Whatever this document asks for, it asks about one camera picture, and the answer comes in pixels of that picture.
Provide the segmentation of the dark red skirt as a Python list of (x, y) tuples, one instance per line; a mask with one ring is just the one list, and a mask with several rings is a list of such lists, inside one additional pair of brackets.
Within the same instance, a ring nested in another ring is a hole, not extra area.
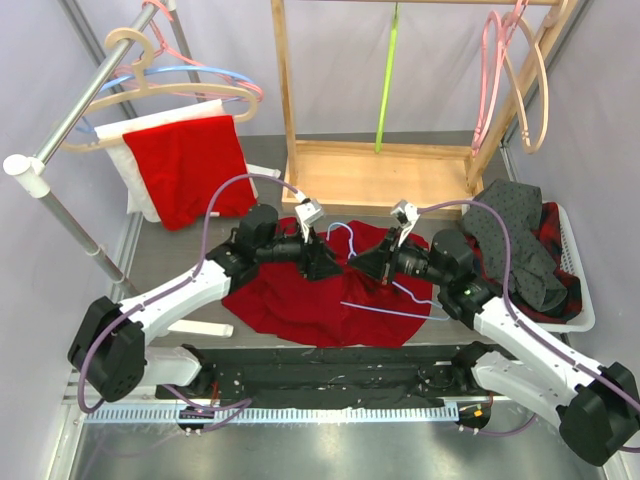
[(351, 250), (377, 245), (386, 230), (351, 220), (330, 233), (339, 276), (311, 282), (292, 263), (263, 264), (248, 285), (222, 305), (254, 331), (316, 347), (403, 346), (431, 314), (433, 285), (398, 275), (382, 285), (346, 264)]

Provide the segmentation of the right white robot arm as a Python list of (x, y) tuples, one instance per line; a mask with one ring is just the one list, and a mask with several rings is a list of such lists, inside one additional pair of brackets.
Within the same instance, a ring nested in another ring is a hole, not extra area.
[(430, 247), (390, 229), (349, 265), (388, 284), (398, 274), (439, 288), (445, 312), (493, 341), (474, 342), (453, 362), (451, 380), (465, 395), (489, 390), (509, 397), (556, 427), (582, 460), (602, 466), (639, 431), (639, 392), (633, 373), (618, 362), (604, 366), (564, 344), (514, 307), (474, 270), (465, 236), (438, 232)]

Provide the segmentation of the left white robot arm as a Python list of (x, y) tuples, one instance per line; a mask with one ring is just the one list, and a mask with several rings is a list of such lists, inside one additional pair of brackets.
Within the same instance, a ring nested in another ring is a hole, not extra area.
[(92, 302), (67, 354), (81, 382), (106, 402), (142, 386), (205, 397), (214, 373), (204, 356), (191, 345), (156, 348), (152, 342), (193, 311), (249, 284), (263, 264), (293, 264), (309, 281), (341, 274), (334, 253), (312, 227), (324, 214), (319, 203), (307, 199), (295, 214), (296, 228), (287, 234), (274, 207), (254, 206), (225, 242), (184, 274), (119, 303), (107, 297)]

